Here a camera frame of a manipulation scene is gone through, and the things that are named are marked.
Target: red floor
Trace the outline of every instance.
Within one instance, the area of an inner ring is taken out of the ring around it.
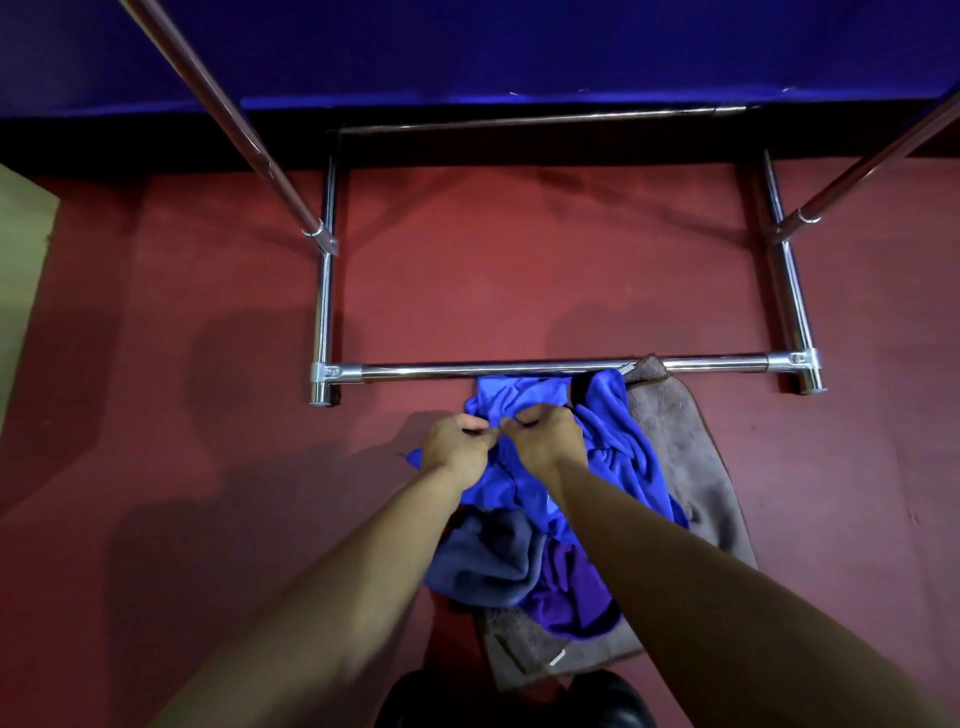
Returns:
[[[844,165],[781,164],[785,203]],[[0,441],[0,723],[138,726],[402,484],[469,384],[306,406],[314,255],[252,175],[47,184],[63,204]],[[345,207],[347,360],[767,347],[727,166],[364,171]],[[882,173],[797,244],[830,391],[686,378],[763,570],[955,709],[958,226],[960,163]],[[425,655],[486,689],[468,619],[421,592],[330,724],[363,725]],[[645,659],[620,670],[685,725]]]

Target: blue towel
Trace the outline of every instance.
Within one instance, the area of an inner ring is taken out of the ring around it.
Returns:
[[[471,415],[489,420],[513,417],[534,404],[564,405],[570,378],[486,376],[477,380],[477,395],[467,401]],[[630,416],[627,388],[617,370],[605,370],[590,380],[584,401],[573,409],[584,429],[590,470],[622,488],[664,518],[686,527],[683,509],[666,490],[660,463],[647,438]],[[420,466],[420,450],[407,458]],[[578,544],[564,514],[523,464],[513,441],[502,438],[490,451],[480,481],[460,500],[479,508],[512,508],[526,512],[534,526],[565,544]]]
[[[437,546],[423,581],[464,604],[507,609],[540,580],[545,542],[522,511],[470,508]]]

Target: black shoe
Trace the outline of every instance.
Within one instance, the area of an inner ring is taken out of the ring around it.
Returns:
[[[646,703],[609,670],[585,672],[554,706],[553,725],[566,728],[656,728]]]
[[[390,688],[374,728],[450,728],[453,711],[444,684],[433,672],[408,672]]]

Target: hand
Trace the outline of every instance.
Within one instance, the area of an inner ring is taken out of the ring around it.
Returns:
[[[496,445],[500,430],[480,417],[459,414],[444,417],[430,427],[420,470],[446,470],[462,493],[476,483],[487,468],[487,452]]]
[[[514,441],[520,462],[544,485],[555,479],[563,462],[587,466],[584,431],[566,407],[535,404],[514,420],[503,418],[500,429]]]

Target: chrome pipe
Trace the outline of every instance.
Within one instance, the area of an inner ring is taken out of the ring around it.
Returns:
[[[892,161],[906,157],[960,116],[960,83],[925,109],[892,142],[864,157],[850,169],[776,223],[767,235],[771,244],[782,243],[808,225],[819,223],[824,213],[846,197],[858,184]]]
[[[783,204],[780,201],[780,186],[777,183],[774,162],[766,149],[763,150],[761,168],[767,212],[770,222],[776,225],[783,220]],[[795,351],[810,352],[810,366],[797,372],[800,380],[800,394],[826,392],[827,388],[820,373],[820,358],[813,345],[813,334],[810,332],[810,322],[806,317],[804,291],[800,286],[797,261],[794,259],[790,241],[782,240],[768,245],[767,261],[773,277],[784,343]]]
[[[310,211],[290,178],[270,156],[247,117],[213,78],[158,0],[120,2],[224,130],[236,150],[287,205],[303,234],[312,237],[324,253],[336,255],[337,241],[324,227],[324,221]]]
[[[337,161],[340,154],[340,137],[333,140],[326,160],[326,186],[324,191],[324,219],[330,233],[337,211]],[[317,285],[317,323],[314,330],[314,362],[324,365],[333,352],[333,267],[336,255],[321,252],[320,274]],[[337,403],[337,385],[326,381],[313,381],[310,386],[310,404],[329,407]]]
[[[424,124],[374,124],[364,127],[344,127],[341,133],[367,136],[393,132],[439,132],[453,129],[494,129],[498,127],[528,127],[543,124],[572,124],[585,121],[627,121],[656,119],[664,116],[724,116],[746,111],[745,106],[708,106],[687,109],[641,109],[636,111],[597,111],[594,113],[556,114],[552,116],[518,116],[503,119],[473,121],[430,122]]]
[[[447,364],[314,364],[312,378],[326,384],[362,384],[404,379],[458,379],[478,376],[573,376],[605,369],[628,374],[640,361],[569,359],[561,361],[494,361]],[[805,352],[721,354],[717,356],[663,356],[663,366],[673,374],[696,372],[798,372],[808,365]]]

